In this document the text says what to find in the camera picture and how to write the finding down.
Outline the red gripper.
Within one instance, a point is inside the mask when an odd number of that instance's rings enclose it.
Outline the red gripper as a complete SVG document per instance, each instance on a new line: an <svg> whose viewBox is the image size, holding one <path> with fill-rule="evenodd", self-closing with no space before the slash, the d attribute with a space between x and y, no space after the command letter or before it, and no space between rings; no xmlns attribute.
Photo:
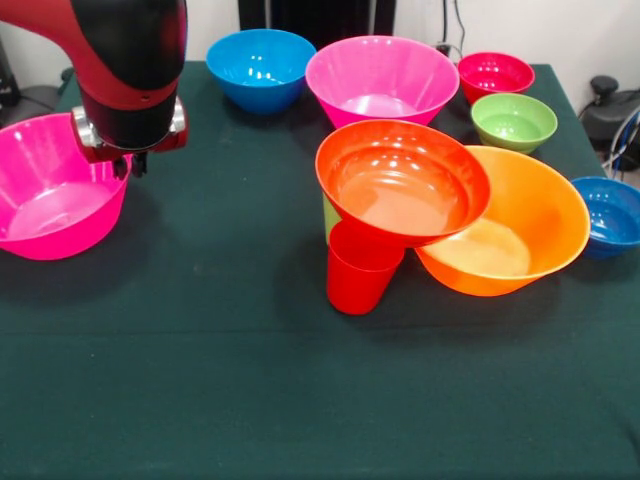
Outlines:
<svg viewBox="0 0 640 480"><path fill-rule="evenodd" d="M158 142L142 148L120 147L104 140L87 116L83 106L71 110L72 132L80 151L89 163L112 161L113 176L125 180L129 173L126 155L131 155L131 174L142 178L147 174L148 152L161 153L182 148L188 139L188 119L179 98L175 100L174 113L168 132Z"/></svg>

